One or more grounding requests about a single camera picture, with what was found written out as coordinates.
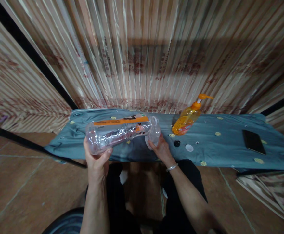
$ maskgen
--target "yellow liquid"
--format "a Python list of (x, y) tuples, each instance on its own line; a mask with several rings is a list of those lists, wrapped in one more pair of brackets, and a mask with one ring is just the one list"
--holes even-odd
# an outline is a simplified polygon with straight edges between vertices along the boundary
[(194, 122), (200, 116), (200, 109), (193, 110), (191, 107), (186, 108), (180, 115), (177, 122), (172, 128), (172, 132), (178, 136), (182, 136), (190, 129)]

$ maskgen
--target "black bottle cap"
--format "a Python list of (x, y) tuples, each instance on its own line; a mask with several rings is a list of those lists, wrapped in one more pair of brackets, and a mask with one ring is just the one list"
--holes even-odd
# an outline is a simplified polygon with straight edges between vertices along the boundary
[(181, 145), (181, 142), (180, 142), (180, 141), (174, 141), (174, 145), (175, 145), (176, 147), (179, 147), (179, 146)]

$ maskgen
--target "silver bracelet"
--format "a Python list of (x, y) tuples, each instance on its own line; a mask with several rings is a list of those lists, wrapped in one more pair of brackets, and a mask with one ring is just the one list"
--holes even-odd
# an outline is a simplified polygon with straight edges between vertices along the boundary
[(176, 163), (176, 164), (172, 165), (171, 167), (167, 168), (166, 171), (167, 172), (171, 171), (172, 169), (176, 168), (177, 166), (179, 166), (179, 164)]

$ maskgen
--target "black pants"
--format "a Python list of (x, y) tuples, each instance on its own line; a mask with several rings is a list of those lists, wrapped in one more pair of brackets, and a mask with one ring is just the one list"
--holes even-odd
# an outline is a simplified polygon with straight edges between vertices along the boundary
[[(197, 167), (190, 160), (181, 160), (178, 161), (178, 164), (183, 173), (207, 201)], [(123, 167), (120, 163), (110, 165), (106, 179), (110, 233), (141, 233), (135, 218), (126, 210), (123, 185), (120, 183), (119, 178), (122, 169)], [(170, 173), (168, 173), (163, 187), (168, 196), (167, 214), (155, 233), (195, 233), (186, 217)]]

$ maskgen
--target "orange pump bottle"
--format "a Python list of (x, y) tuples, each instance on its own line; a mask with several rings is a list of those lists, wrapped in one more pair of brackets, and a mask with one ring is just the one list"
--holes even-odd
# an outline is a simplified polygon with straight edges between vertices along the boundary
[(172, 132), (174, 134), (182, 136), (190, 129), (190, 127), (200, 116), (200, 102), (206, 98), (213, 99), (213, 97), (207, 96), (206, 94), (199, 94), (198, 100), (194, 102), (190, 107), (182, 111), (180, 117), (172, 128)]

